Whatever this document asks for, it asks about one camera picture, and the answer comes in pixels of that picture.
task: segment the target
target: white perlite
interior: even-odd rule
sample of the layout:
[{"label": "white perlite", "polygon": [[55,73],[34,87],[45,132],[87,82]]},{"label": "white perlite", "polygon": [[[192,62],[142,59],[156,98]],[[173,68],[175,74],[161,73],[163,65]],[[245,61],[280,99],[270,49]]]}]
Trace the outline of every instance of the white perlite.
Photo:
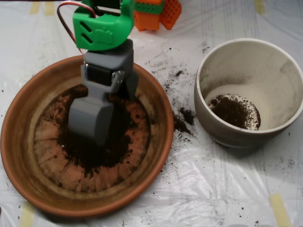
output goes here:
[{"label": "white perlite", "polygon": [[[219,95],[216,98],[211,99],[211,101],[216,99],[218,102],[216,105],[218,105],[220,103],[220,98],[225,97],[229,100],[238,102],[244,107],[245,111],[247,112],[247,117],[245,118],[244,123],[245,129],[257,131],[260,119],[258,110],[256,109],[255,105],[243,96],[229,93],[226,95]],[[208,103],[208,107],[213,110],[215,106],[211,104],[211,101]]]}]

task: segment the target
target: soil inside pot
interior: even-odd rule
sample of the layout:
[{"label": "soil inside pot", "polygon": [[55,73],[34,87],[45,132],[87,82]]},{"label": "soil inside pot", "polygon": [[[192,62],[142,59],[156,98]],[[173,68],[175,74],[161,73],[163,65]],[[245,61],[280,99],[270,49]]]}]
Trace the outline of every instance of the soil inside pot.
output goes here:
[{"label": "soil inside pot", "polygon": [[129,129],[138,128],[138,124],[131,118],[131,113],[126,106],[129,101],[111,96],[109,101],[114,104],[114,113],[111,120],[111,126],[107,135],[106,145],[99,148],[90,140],[80,138],[71,134],[68,130],[69,108],[75,98],[87,96],[87,90],[73,89],[69,92],[71,95],[68,102],[65,103],[64,116],[59,128],[58,143],[66,151],[65,158],[75,165],[84,168],[85,174],[93,175],[98,172],[96,167],[113,167],[121,163],[123,159],[131,152],[129,144],[132,142],[130,136],[126,135]]},{"label": "soil inside pot", "polygon": [[261,125],[259,111],[243,96],[218,95],[210,101],[208,106],[218,117],[236,127],[256,131]]}]

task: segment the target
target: orange lego brick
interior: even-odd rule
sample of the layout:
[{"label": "orange lego brick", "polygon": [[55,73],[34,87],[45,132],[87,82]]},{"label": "orange lego brick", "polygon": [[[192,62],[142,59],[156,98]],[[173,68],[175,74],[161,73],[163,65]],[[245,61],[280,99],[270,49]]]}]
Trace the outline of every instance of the orange lego brick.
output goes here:
[{"label": "orange lego brick", "polygon": [[159,29],[159,14],[134,12],[134,25],[139,31],[158,30]]},{"label": "orange lego brick", "polygon": [[152,5],[160,5],[162,3],[162,0],[136,0],[136,2],[152,4]]},{"label": "orange lego brick", "polygon": [[167,30],[171,30],[182,12],[181,3],[178,0],[165,0],[160,22]]}]

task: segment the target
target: plastic sheet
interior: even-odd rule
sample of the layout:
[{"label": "plastic sheet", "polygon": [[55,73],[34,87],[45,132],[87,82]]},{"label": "plastic sheet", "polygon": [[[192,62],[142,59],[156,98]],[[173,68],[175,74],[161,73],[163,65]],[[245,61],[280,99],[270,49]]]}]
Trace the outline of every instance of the plastic sheet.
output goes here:
[{"label": "plastic sheet", "polygon": [[[163,85],[173,111],[195,111],[195,74],[214,46],[238,37],[270,41],[303,66],[301,0],[181,0],[182,14],[172,30],[133,29],[135,62]],[[255,3],[264,2],[264,11]],[[16,93],[46,66],[79,51],[56,14],[45,15],[41,3],[0,3],[0,126]],[[69,26],[75,7],[62,7]],[[163,171],[124,209],[82,221],[34,211],[33,227],[252,227],[277,226],[268,196],[282,195],[294,227],[303,226],[303,118],[254,153],[235,153],[214,143],[197,118],[188,125],[193,136],[175,132]],[[1,227],[20,226],[25,200],[14,189],[0,162]]]}]

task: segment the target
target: dirt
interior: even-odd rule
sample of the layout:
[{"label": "dirt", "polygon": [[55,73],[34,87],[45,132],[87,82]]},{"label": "dirt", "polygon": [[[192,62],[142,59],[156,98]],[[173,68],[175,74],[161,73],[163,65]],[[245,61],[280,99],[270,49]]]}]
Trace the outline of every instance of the dirt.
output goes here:
[{"label": "dirt", "polygon": [[260,114],[257,108],[250,103],[255,113],[255,116],[252,117],[252,111],[247,107],[248,104],[248,100],[242,102],[237,98],[231,99],[223,95],[218,95],[211,100],[210,108],[218,117],[229,124],[242,129],[250,129],[249,127],[253,127],[253,130],[258,130],[261,123]]},{"label": "dirt", "polygon": [[179,111],[187,123],[194,125],[194,115],[191,110],[186,110],[184,107],[182,107]]},{"label": "dirt", "polygon": [[178,115],[174,114],[174,128],[175,130],[179,130],[180,132],[187,132],[192,135],[193,133],[187,128],[184,120],[182,120]]},{"label": "dirt", "polygon": [[225,97],[219,103],[216,99],[213,99],[211,104],[214,105],[212,111],[222,120],[239,128],[245,128],[247,112],[239,102]]},{"label": "dirt", "polygon": [[288,168],[292,169],[295,165],[295,162],[292,159],[288,160]]},{"label": "dirt", "polygon": [[207,49],[209,49],[209,46],[206,47],[206,48],[204,48],[204,49],[202,49],[202,52],[204,53]]},{"label": "dirt", "polygon": [[68,111],[66,111],[60,124],[58,143],[64,147],[67,160],[74,162],[75,165],[80,165],[84,168],[86,175],[92,176],[93,172],[98,172],[97,167],[113,167],[130,154],[128,145],[132,141],[125,133],[128,129],[136,128],[138,125],[132,120],[131,114],[126,109],[127,101],[112,96],[109,101],[114,104],[114,113],[103,148],[97,147],[90,140],[71,134],[68,130],[69,108],[75,98],[84,96],[87,96],[87,90],[85,92],[72,90],[71,98],[65,104]]},{"label": "dirt", "polygon": [[150,123],[151,123],[151,125],[155,125],[155,124],[156,124],[156,120],[153,119],[153,118],[151,118],[151,119],[150,119]]},{"label": "dirt", "polygon": [[180,76],[181,73],[183,73],[183,71],[182,71],[182,70],[179,70],[179,71],[176,73],[175,76],[178,77],[178,76]]}]

